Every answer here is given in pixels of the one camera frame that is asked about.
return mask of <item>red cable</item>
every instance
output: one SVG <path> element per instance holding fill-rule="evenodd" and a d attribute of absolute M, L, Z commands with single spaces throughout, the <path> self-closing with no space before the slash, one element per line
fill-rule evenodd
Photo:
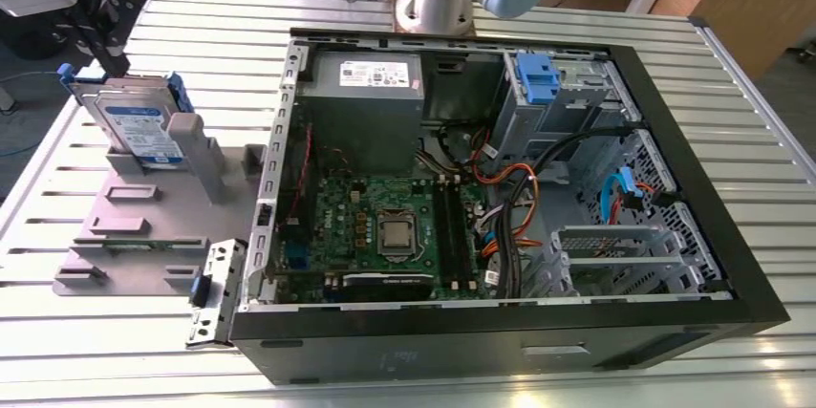
<path fill-rule="evenodd" d="M 297 179 L 297 192 L 294 193 L 294 201 L 292 202 L 292 207 L 289 208 L 289 214 L 285 219 L 289 220 L 292 215 L 294 214 L 294 209 L 297 208 L 297 202 L 301 199 L 301 191 L 304 189 L 304 181 L 306 178 L 306 168 L 308 168 L 308 158 L 310 157 L 310 123 L 305 128 L 305 158 L 304 165 L 301 166 L 301 177 Z"/>

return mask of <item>white label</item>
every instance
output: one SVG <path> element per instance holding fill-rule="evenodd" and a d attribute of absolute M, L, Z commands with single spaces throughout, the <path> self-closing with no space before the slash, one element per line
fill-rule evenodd
<path fill-rule="evenodd" d="M 488 286 L 497 286 L 498 285 L 498 273 L 496 271 L 488 270 L 484 273 L 484 283 Z"/>
<path fill-rule="evenodd" d="M 116 132 L 134 156 L 157 167 L 181 162 L 178 144 L 161 129 L 161 111 L 142 107 L 105 107 Z"/>
<path fill-rule="evenodd" d="M 408 88 L 408 63 L 345 61 L 340 64 L 340 86 Z"/>
<path fill-rule="evenodd" d="M 486 143 L 484 145 L 484 147 L 481 148 L 481 151 L 484 152 L 484 154 L 492 159 L 496 160 L 496 156 L 498 155 L 498 150 L 496 150 L 489 143 Z"/>

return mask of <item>blue drive bay latch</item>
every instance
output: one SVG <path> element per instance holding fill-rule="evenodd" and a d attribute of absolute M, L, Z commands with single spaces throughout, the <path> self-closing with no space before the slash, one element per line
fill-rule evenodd
<path fill-rule="evenodd" d="M 556 100 L 561 84 L 549 56 L 520 53 L 516 56 L 516 70 L 526 90 L 526 102 L 532 105 L 550 104 Z"/>

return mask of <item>motherboard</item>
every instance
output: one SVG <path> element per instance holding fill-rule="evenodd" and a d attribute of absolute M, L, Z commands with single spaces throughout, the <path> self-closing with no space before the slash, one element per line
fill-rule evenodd
<path fill-rule="evenodd" d="M 482 200 L 473 184 L 322 179 L 310 243 L 284 241 L 284 302 L 484 298 L 469 229 Z"/>

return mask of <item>ram slot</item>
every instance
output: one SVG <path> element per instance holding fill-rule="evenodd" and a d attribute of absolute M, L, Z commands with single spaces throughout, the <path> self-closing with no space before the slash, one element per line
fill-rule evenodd
<path fill-rule="evenodd" d="M 458 288 L 469 289 L 473 280 L 473 269 L 470 268 L 470 251 L 468 249 L 468 235 L 465 232 L 465 212 L 458 196 L 458 187 L 448 185 L 448 229 L 452 240 L 453 270 Z"/>
<path fill-rule="evenodd" d="M 452 254 L 452 234 L 448 225 L 448 193 L 444 185 L 433 186 L 433 226 L 436 227 L 436 247 L 438 251 L 438 271 L 442 286 L 449 287 L 456 280 L 456 264 Z"/>

